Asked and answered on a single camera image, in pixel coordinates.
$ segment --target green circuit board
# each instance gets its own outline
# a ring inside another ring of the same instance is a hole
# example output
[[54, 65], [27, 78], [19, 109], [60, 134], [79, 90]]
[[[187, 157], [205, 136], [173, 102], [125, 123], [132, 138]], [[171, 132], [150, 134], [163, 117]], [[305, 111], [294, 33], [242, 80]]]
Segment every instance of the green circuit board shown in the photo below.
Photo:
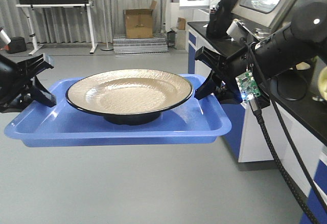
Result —
[[261, 95], [258, 85], [256, 84], [252, 72], [247, 70], [245, 73], [236, 77], [243, 102], [247, 103], [250, 99]]

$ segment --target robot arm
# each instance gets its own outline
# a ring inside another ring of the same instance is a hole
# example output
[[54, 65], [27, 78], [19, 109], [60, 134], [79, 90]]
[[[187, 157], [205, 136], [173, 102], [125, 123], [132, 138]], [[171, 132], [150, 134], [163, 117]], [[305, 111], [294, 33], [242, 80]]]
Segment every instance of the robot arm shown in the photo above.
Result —
[[327, 63], [327, 0], [309, 0], [294, 13], [288, 25], [260, 42], [251, 38], [241, 23], [234, 21], [233, 24], [227, 32], [243, 46], [238, 52], [229, 57], [205, 47], [196, 52], [195, 59], [212, 69], [196, 90], [197, 99], [213, 92], [221, 103], [241, 103], [243, 99], [235, 78], [252, 69], [256, 83], [262, 82], [249, 51], [257, 59], [266, 79], [317, 55]]
[[[0, 27], [0, 47], [9, 43], [10, 38]], [[0, 55], [0, 112], [22, 111], [33, 100], [49, 107], [56, 105], [56, 97], [36, 77], [53, 67], [53, 60], [47, 54], [18, 63]]]

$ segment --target blue tray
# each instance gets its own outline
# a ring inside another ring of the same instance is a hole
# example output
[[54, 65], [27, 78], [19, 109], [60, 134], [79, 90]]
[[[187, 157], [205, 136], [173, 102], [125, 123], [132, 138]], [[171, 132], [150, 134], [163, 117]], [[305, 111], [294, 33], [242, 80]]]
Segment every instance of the blue tray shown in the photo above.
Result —
[[[197, 89], [202, 76], [184, 74]], [[231, 123], [213, 95], [198, 101], [192, 97], [184, 104], [164, 111], [150, 123], [116, 125], [101, 116], [71, 107], [65, 98], [67, 89], [81, 78], [56, 82], [50, 92], [57, 105], [44, 106], [33, 101], [5, 128], [8, 137], [22, 140], [29, 147], [102, 146], [211, 143], [228, 133]]]

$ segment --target table leg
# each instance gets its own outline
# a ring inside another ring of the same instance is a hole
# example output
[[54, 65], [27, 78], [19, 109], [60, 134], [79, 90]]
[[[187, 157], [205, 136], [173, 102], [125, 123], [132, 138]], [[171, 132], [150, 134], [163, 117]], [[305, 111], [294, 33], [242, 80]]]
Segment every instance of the table leg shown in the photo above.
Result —
[[93, 28], [92, 15], [91, 15], [91, 9], [90, 8], [91, 8], [91, 6], [86, 6], [88, 26], [90, 28], [90, 35], [91, 35], [91, 42], [92, 42], [92, 49], [90, 51], [90, 54], [94, 54], [98, 43], [95, 43], [94, 28]]
[[32, 23], [32, 19], [29, 13], [29, 9], [26, 9], [26, 11], [24, 11], [23, 8], [21, 8], [23, 14], [26, 16], [27, 18], [27, 25], [29, 27], [29, 32], [30, 32], [30, 37], [32, 38], [32, 43], [33, 43], [33, 50], [29, 53], [29, 55], [33, 55], [34, 53], [36, 53], [40, 48], [43, 47], [43, 45], [38, 45], [37, 44], [37, 38], [34, 32], [34, 27], [33, 27], [33, 23]]

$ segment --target gray floor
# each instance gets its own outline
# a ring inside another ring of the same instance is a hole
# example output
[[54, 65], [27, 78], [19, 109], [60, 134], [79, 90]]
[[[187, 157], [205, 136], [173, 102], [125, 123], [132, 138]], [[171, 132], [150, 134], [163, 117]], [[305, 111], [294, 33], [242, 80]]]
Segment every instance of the gray floor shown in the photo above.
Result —
[[[187, 53], [116, 57], [89, 47], [45, 46], [55, 81], [118, 69], [187, 72]], [[8, 55], [14, 61], [28, 52]], [[298, 223], [301, 210], [271, 164], [238, 164], [211, 144], [28, 148], [6, 137], [0, 114], [0, 223]]]

